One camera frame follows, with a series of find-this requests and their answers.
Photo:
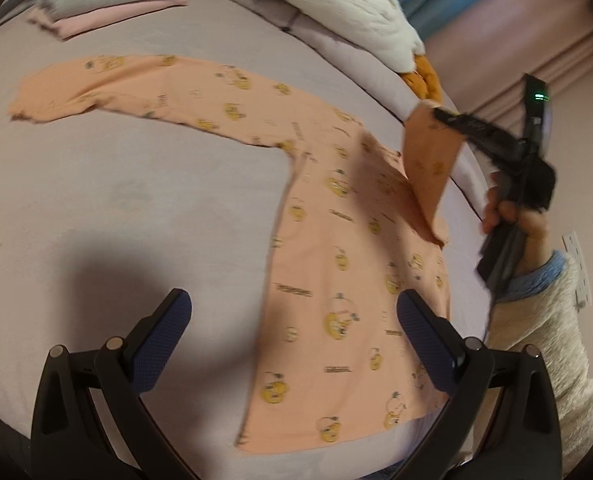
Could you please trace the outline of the right forearm cream fleece sleeve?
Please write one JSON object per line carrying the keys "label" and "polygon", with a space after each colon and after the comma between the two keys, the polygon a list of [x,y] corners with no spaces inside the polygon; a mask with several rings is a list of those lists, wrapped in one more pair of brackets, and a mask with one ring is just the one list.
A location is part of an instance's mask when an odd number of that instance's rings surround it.
{"label": "right forearm cream fleece sleeve", "polygon": [[539,269],[513,278],[495,304],[489,347],[542,351],[556,399],[562,472],[569,474],[593,445],[593,378],[575,306],[577,263],[561,252]]}

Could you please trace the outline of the person's right hand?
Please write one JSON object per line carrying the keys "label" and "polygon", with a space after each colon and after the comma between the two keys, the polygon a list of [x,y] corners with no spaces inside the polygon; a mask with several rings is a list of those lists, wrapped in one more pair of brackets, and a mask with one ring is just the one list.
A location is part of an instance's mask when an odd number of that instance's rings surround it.
{"label": "person's right hand", "polygon": [[551,229],[547,215],[543,212],[518,206],[509,200],[501,200],[498,193],[501,179],[502,174],[499,171],[491,173],[492,184],[487,191],[487,204],[483,210],[482,232],[490,234],[502,220],[519,226],[525,233],[525,248],[513,275],[527,275],[551,260],[554,252]]}

